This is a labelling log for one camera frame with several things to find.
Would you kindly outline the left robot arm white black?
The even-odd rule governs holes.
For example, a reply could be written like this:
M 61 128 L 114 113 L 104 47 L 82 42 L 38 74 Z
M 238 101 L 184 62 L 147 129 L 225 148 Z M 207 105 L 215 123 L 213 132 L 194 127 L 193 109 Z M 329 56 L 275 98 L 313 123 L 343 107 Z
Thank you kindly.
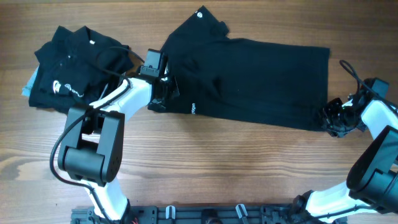
M 139 223 L 117 178 L 124 127 L 141 108 L 179 94 L 168 69 L 167 54 L 149 49 L 133 77 L 118 74 L 122 83 L 113 92 L 69 109 L 65 129 L 50 154 L 50 170 L 59 181 L 85 188 L 93 203 L 74 209 L 72 223 Z

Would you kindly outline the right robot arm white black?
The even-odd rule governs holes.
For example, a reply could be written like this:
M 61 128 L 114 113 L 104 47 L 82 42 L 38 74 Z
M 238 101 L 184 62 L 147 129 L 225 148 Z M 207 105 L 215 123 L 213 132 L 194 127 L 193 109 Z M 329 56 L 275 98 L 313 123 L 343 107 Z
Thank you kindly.
M 333 137 L 368 130 L 372 143 L 350 169 L 346 180 L 323 191 L 295 198 L 291 223 L 338 223 L 357 213 L 397 213 L 397 107 L 385 100 L 389 84 L 379 78 L 358 83 L 343 103 L 330 101 L 319 112 L 322 128 Z

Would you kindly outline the black t-shirt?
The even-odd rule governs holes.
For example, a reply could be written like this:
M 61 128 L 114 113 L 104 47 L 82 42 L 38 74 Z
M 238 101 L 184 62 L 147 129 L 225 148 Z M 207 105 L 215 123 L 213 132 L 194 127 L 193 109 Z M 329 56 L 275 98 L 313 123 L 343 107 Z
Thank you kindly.
M 167 38 L 180 96 L 166 113 L 204 115 L 320 131 L 330 49 L 228 37 L 228 26 L 198 8 Z

